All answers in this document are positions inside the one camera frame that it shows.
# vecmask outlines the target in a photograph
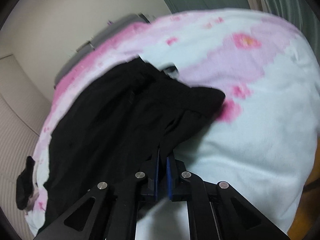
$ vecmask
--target metal rivet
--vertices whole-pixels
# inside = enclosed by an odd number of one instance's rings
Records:
[[[225,181],[222,181],[219,183],[219,187],[220,188],[228,188],[229,187],[229,184]]]
[[[189,171],[184,171],[183,173],[181,173],[181,176],[184,178],[190,178],[191,177],[191,173]]]
[[[142,179],[142,178],[144,178],[144,176],[145,176],[145,174],[142,171],[139,171],[136,173],[136,178],[138,178],[138,179]]]
[[[105,189],[106,187],[108,187],[108,184],[106,182],[100,182],[98,184],[98,189]]]

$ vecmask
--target beige wall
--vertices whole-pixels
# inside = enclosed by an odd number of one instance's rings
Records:
[[[20,0],[0,32],[0,56],[13,53],[36,87],[52,100],[60,68],[108,20],[128,13],[159,17],[163,0]]]

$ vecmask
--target black garment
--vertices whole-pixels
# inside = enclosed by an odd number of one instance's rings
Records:
[[[140,58],[89,85],[52,133],[42,231],[95,184],[117,183],[139,171],[160,148],[167,155],[198,132],[225,98],[220,90],[189,88]]]
[[[27,157],[26,167],[17,178],[16,204],[17,208],[24,210],[28,205],[28,200],[33,193],[32,173],[35,161],[31,156]]]

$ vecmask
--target wooden floor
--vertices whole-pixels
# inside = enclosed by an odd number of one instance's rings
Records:
[[[307,183],[313,182],[320,177],[320,139],[313,170]],[[316,218],[320,215],[320,188],[303,193],[296,213],[294,222],[288,232],[291,240],[302,240],[312,227]]]

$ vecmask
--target wall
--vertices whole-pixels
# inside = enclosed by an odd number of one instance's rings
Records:
[[[0,31],[0,56],[13,53],[52,100],[53,80],[85,41],[128,13],[170,14],[163,0],[20,0]]]

